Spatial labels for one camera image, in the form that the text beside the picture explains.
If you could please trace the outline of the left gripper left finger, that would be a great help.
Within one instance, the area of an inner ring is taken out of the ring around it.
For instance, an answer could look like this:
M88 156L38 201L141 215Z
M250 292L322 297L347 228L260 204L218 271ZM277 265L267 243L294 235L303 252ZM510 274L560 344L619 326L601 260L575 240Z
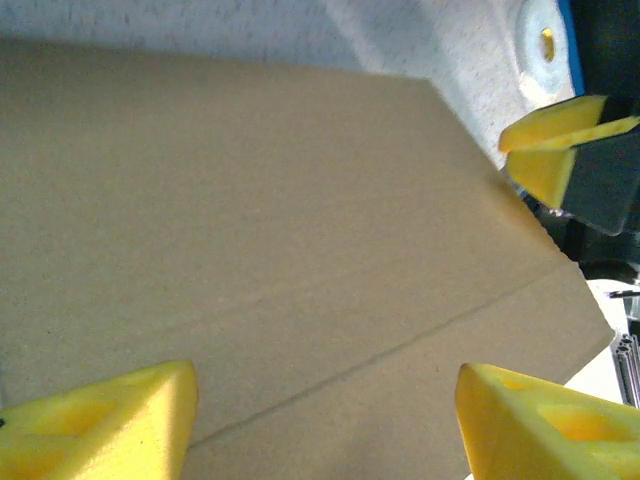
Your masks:
M189 360L1 412L4 479L177 479L198 409Z

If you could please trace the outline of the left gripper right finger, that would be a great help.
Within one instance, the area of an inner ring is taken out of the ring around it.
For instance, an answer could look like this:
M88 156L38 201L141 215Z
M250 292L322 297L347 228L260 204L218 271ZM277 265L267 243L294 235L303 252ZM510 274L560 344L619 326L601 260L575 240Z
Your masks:
M636 479L639 411L489 364L458 374L455 407L476 479Z

